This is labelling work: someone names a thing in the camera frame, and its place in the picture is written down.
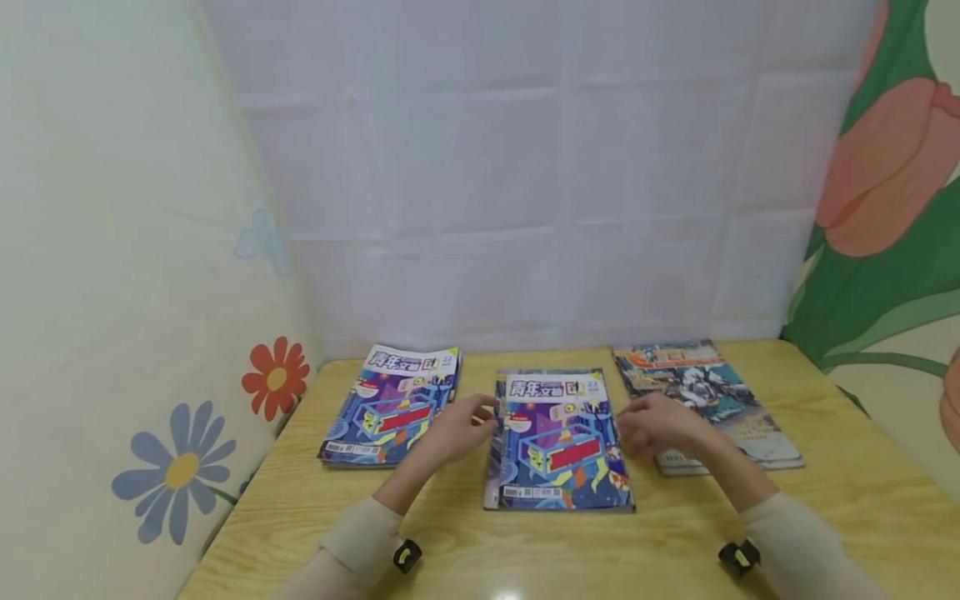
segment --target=person's left hand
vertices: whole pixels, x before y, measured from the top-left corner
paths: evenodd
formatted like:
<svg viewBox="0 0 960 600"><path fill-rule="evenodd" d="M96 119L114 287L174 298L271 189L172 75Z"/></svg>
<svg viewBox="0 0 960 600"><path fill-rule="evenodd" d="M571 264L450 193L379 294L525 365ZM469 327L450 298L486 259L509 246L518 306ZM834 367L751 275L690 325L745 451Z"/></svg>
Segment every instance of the person's left hand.
<svg viewBox="0 0 960 600"><path fill-rule="evenodd" d="M447 404L413 452L419 460L428 461L435 468L459 461L493 435L495 404L496 398L483 394Z"/></svg>

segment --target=green stem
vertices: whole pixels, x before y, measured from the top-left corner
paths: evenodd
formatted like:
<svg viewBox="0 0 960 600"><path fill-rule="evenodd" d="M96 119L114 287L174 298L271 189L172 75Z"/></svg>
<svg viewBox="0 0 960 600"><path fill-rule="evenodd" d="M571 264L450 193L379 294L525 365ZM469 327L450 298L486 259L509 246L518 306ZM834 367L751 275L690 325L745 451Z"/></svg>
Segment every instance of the green stem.
<svg viewBox="0 0 960 600"><path fill-rule="evenodd" d="M236 505L237 505L237 499L234 498L233 496L231 496L230 494L224 492L223 490L217 490L217 489L214 488L213 486L206 486L206 488L207 488L208 490L210 490L211 492L217 494L217 495L220 496L221 498L225 499L227 502L229 502L229 503L232 504L233 506L236 506Z"/></svg>
<svg viewBox="0 0 960 600"><path fill-rule="evenodd" d="M914 371L925 372L934 377L944 378L947 374L947 365L935 360L920 358L911 354L899 352L851 352L849 354L833 354L825 356L817 362L821 371L833 369L840 365L895 365Z"/></svg>

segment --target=hand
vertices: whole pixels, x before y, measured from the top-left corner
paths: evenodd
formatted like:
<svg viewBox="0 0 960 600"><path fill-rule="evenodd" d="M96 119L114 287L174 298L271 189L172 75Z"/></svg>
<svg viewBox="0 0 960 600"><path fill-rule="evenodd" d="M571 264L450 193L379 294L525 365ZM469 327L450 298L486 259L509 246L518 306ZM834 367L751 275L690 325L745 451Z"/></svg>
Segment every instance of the hand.
<svg viewBox="0 0 960 600"><path fill-rule="evenodd" d="M414 446L412 454L433 468L464 458L493 435L494 404L495 398L483 394L447 404Z"/></svg>
<svg viewBox="0 0 960 600"><path fill-rule="evenodd" d="M617 415L624 451L650 459L670 448L697 458L716 436L723 437L700 415L663 394L650 394L631 402Z"/></svg>

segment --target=light blue flower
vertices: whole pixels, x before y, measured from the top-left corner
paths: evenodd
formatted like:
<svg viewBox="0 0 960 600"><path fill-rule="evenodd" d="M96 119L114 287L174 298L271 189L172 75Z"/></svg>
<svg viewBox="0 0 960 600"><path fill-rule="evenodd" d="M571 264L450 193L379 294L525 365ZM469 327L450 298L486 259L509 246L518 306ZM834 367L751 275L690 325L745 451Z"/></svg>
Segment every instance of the light blue flower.
<svg viewBox="0 0 960 600"><path fill-rule="evenodd" d="M214 463L227 458L237 446L235 440L229 440L213 448L224 430L225 420L217 417L210 421L212 413L213 402L204 402L194 413L191 427L190 407L186 404L174 407L170 413L173 453L147 431L131 439L133 454L153 466L124 471L113 478L111 487L121 500L143 496L133 509L136 516L144 517L136 532L142 543L150 543L160 536L163 519L170 509L170 538L175 544L182 544L189 512L188 497L193 497L204 515L216 507L217 496L236 504L236 498L207 483L224 483L229 479L229 469Z"/></svg>
<svg viewBox="0 0 960 600"><path fill-rule="evenodd" d="M240 231L233 255L244 260L264 257L281 277L286 277L289 272L283 233L279 225L271 224L270 215L263 208L253 213L251 226Z"/></svg>

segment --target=magazine cover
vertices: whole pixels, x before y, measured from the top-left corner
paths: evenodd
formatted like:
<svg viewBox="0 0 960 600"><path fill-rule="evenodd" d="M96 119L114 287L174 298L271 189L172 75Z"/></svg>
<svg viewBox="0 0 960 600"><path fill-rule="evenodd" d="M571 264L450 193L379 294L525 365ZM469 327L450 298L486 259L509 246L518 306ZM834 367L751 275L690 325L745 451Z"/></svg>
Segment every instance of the magazine cover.
<svg viewBox="0 0 960 600"><path fill-rule="evenodd" d="M805 465L711 340L614 348L613 358L631 396L661 392L672 397L720 428L763 468ZM664 452L657 461L666 475L707 473L676 450Z"/></svg>
<svg viewBox="0 0 960 600"><path fill-rule="evenodd" d="M395 467L453 399L457 348L408 352L374 346L318 458L340 468Z"/></svg>
<svg viewBox="0 0 960 600"><path fill-rule="evenodd" d="M501 371L484 508L635 509L603 371Z"/></svg>

